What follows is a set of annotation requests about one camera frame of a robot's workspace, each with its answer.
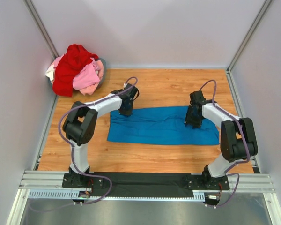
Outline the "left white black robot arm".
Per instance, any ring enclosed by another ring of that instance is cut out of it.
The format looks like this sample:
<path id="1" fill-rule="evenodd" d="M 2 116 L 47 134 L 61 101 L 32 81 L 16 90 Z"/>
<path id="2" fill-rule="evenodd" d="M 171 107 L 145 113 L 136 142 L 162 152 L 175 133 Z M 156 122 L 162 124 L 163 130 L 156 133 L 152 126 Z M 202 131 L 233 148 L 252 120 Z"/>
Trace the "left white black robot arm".
<path id="1" fill-rule="evenodd" d="M 123 89 L 114 90 L 97 101 L 76 101 L 72 105 L 65 115 L 62 128 L 59 129 L 65 132 L 66 136 L 63 139 L 71 146 L 71 164 L 69 172 L 64 175 L 65 182 L 72 182 L 78 188 L 88 185 L 88 143 L 94 135 L 97 119 L 116 110 L 120 115 L 131 116 L 133 102 L 139 94 L 138 88 L 126 83 Z"/>

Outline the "blue t shirt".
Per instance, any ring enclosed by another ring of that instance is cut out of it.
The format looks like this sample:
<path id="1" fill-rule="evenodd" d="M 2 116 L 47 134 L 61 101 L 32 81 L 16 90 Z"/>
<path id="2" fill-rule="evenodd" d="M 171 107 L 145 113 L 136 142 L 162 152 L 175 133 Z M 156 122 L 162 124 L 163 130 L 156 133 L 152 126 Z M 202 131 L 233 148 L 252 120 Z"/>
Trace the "blue t shirt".
<path id="1" fill-rule="evenodd" d="M 187 106 L 167 106 L 133 109 L 131 116 L 110 113 L 107 141 L 153 145 L 219 144 L 219 131 L 210 120 L 203 120 L 200 128 L 184 123 Z"/>

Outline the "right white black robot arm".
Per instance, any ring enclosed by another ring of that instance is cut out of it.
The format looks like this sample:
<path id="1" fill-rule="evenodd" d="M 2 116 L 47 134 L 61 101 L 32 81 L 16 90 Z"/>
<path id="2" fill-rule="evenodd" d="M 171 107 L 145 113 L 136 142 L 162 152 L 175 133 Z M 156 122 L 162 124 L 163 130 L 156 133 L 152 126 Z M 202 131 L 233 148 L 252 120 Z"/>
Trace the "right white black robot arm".
<path id="1" fill-rule="evenodd" d="M 219 182 L 218 178 L 226 176 L 236 165 L 247 163 L 257 155 L 258 144 L 252 119 L 227 112 L 213 99 L 205 99 L 200 90 L 192 92 L 185 124 L 200 128 L 205 119 L 220 128 L 221 153 L 214 162 L 205 166 L 201 178 L 205 188 L 213 189 Z"/>

